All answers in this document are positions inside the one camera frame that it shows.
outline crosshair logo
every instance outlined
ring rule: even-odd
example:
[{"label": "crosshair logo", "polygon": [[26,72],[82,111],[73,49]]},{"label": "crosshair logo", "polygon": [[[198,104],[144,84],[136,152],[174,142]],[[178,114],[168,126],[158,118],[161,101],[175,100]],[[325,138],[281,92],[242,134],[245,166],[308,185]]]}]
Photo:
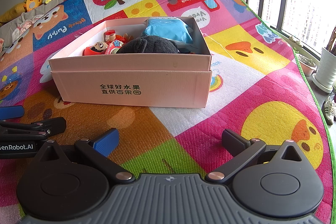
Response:
[{"label": "crosshair logo", "polygon": [[173,176],[168,176],[165,178],[165,180],[172,182],[175,178]]}]

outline white pot saucer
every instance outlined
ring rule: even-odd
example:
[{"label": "white pot saucer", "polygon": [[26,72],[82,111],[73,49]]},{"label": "white pot saucer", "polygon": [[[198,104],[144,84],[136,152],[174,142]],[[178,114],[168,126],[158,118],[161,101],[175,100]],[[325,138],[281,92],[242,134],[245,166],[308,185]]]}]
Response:
[{"label": "white pot saucer", "polygon": [[325,86],[321,85],[316,79],[315,79],[316,73],[313,73],[312,75],[312,81],[313,83],[321,90],[323,90],[326,93],[331,93],[333,91],[333,87],[331,88],[326,88]]}]

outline yellow pillow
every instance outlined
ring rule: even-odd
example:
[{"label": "yellow pillow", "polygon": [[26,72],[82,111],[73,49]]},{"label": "yellow pillow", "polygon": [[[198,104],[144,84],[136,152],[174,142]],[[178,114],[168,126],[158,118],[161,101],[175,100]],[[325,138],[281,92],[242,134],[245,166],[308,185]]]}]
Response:
[{"label": "yellow pillow", "polygon": [[10,22],[14,18],[17,18],[20,16],[22,13],[24,13],[25,7],[24,7],[24,2],[16,4],[14,7],[9,9],[7,12],[5,12],[3,15],[0,16],[0,22],[6,23]]}]

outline gray ribbed panel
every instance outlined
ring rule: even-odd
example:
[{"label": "gray ribbed panel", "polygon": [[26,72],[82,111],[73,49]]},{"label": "gray ribbed panel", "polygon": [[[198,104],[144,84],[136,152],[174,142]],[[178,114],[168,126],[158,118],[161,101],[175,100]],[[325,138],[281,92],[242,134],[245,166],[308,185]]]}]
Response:
[{"label": "gray ribbed panel", "polygon": [[[81,218],[63,224],[321,224],[313,216],[275,221],[251,214],[234,202],[227,188],[209,184],[198,174],[142,174],[118,185],[106,202]],[[22,224],[55,224],[27,216]]]}]

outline pink box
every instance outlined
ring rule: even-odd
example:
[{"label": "pink box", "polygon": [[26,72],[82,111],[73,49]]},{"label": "pink box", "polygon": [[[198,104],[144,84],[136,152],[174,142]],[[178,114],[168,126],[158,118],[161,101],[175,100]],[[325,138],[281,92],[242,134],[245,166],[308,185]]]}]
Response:
[{"label": "pink box", "polygon": [[93,27],[49,60],[51,74],[67,102],[131,106],[202,108],[208,100],[211,54],[192,17],[179,17],[194,31],[202,54],[102,54],[82,56],[103,41],[104,32],[140,36],[148,17],[107,20]]}]

